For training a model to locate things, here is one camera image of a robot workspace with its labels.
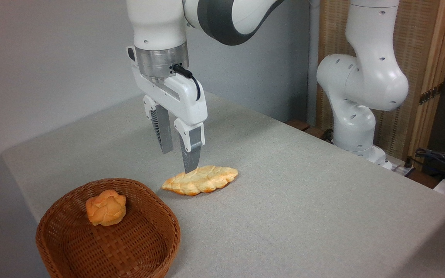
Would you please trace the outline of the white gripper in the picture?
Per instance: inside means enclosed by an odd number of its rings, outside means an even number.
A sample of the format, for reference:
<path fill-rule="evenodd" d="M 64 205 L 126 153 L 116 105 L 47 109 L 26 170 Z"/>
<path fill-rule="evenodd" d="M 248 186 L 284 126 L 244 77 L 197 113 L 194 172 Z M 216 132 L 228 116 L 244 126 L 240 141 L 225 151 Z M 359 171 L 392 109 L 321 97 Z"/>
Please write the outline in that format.
<path fill-rule="evenodd" d="M 177 117 L 174 125 L 179 133 L 184 171 L 194 171 L 198 168 L 201 148 L 205 145 L 203 122 L 208 117 L 202 86 L 178 73 L 156 83 L 141 73 L 134 46 L 129 46 L 127 52 L 136 84 L 145 94 L 146 116 L 152 122 L 162 153 L 173 151 L 169 111 Z"/>

